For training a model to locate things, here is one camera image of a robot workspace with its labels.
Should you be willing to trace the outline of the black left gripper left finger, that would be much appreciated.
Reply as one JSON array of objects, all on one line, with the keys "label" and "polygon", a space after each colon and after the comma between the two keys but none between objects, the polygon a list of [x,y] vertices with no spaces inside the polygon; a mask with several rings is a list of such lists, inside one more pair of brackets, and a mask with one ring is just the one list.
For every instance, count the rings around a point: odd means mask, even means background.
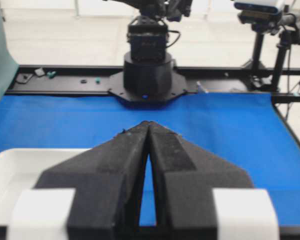
[{"label": "black left gripper left finger", "polygon": [[149,122],[46,169],[36,189],[74,189],[66,223],[72,240],[113,240],[139,227]]}]

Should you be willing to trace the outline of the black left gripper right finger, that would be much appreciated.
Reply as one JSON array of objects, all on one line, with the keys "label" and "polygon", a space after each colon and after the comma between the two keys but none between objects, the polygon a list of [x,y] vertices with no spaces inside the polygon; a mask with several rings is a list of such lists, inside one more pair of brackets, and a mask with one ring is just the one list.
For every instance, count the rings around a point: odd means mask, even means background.
[{"label": "black left gripper right finger", "polygon": [[159,219],[172,239],[279,239],[269,193],[243,168],[156,122],[148,137]]}]

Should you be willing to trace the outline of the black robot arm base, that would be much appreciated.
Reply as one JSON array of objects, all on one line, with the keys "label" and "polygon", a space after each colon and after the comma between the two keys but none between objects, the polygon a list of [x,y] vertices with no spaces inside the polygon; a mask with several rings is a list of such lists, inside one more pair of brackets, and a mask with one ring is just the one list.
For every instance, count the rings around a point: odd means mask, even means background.
[{"label": "black robot arm base", "polygon": [[127,26],[130,50],[121,72],[109,77],[108,92],[128,102],[164,103],[187,94],[186,78],[176,71],[167,49],[171,33],[166,21],[180,22],[191,14],[191,0],[125,0],[139,10]]}]

